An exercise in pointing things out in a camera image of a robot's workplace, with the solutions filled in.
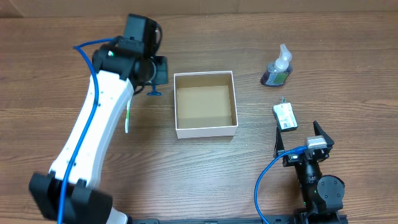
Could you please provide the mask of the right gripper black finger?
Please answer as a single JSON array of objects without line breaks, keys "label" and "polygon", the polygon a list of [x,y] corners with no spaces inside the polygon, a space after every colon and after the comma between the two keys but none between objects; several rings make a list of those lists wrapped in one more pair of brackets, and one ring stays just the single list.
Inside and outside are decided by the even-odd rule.
[{"label": "right gripper black finger", "polygon": [[279,156],[283,152],[285,152],[281,131],[279,127],[276,127],[276,139],[275,139],[275,146],[274,146],[274,157]]},{"label": "right gripper black finger", "polygon": [[326,141],[326,146],[327,149],[333,149],[333,145],[334,145],[334,140],[332,140],[331,137],[329,137],[329,135],[327,135],[326,132],[324,132],[324,130],[322,130],[321,126],[319,125],[319,123],[317,121],[313,122],[313,128],[314,128],[314,132],[316,136],[323,136],[325,141]]}]

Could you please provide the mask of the blue disposable razor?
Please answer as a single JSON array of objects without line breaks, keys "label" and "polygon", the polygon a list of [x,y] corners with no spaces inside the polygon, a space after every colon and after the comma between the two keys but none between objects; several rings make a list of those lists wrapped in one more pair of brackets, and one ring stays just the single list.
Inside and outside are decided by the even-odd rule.
[{"label": "blue disposable razor", "polygon": [[162,93],[157,91],[156,89],[157,85],[152,85],[152,91],[147,93],[147,96],[162,96]]}]

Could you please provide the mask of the white green soap bar packet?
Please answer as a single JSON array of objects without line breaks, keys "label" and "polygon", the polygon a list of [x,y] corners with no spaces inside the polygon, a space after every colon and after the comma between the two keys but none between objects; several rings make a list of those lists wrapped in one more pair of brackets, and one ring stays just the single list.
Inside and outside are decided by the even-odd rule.
[{"label": "white green soap bar packet", "polygon": [[280,132],[292,131],[298,128],[292,105],[284,97],[281,98],[279,104],[273,106],[272,110]]}]

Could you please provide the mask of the green white toothbrush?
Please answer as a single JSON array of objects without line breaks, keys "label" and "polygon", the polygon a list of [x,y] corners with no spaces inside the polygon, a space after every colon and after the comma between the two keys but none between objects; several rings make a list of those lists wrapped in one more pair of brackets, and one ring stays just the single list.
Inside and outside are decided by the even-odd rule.
[{"label": "green white toothbrush", "polygon": [[125,117],[125,123],[124,123],[124,131],[126,134],[129,133],[129,114],[130,114],[130,109],[131,109],[131,101],[132,101],[132,98],[127,102],[127,105],[126,105],[126,117]]}]

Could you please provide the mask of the purple soap pump bottle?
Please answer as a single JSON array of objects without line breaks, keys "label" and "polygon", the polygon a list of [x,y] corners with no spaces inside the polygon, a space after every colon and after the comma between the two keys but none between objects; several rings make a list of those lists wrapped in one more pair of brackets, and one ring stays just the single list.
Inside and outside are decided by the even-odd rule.
[{"label": "purple soap pump bottle", "polygon": [[282,86],[293,71],[291,60],[292,53],[285,44],[281,44],[279,57],[267,66],[260,83],[264,86]]}]

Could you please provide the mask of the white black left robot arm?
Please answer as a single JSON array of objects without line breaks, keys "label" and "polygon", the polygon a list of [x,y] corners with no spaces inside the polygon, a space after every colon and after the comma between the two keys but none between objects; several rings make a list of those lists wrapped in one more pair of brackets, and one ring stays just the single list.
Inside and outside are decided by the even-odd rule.
[{"label": "white black left robot arm", "polygon": [[162,28],[137,14],[127,17],[123,35],[100,39],[85,57],[90,83],[80,114],[47,175],[35,173],[29,191],[42,216],[57,223],[131,223],[98,190],[104,158],[122,114],[146,86],[168,82],[167,59],[157,55]]}]

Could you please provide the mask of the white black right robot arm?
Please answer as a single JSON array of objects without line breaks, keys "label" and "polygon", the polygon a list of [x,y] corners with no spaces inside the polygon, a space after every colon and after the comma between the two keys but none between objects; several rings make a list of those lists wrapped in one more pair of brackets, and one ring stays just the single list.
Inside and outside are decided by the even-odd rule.
[{"label": "white black right robot arm", "polygon": [[348,223],[346,215],[340,215],[343,208],[345,183],[334,175],[323,175],[319,163],[330,156],[334,141],[314,121],[315,135],[305,140],[303,153],[293,152],[282,158],[284,167],[295,167],[304,202],[303,208],[291,215],[271,215],[271,223]]}]

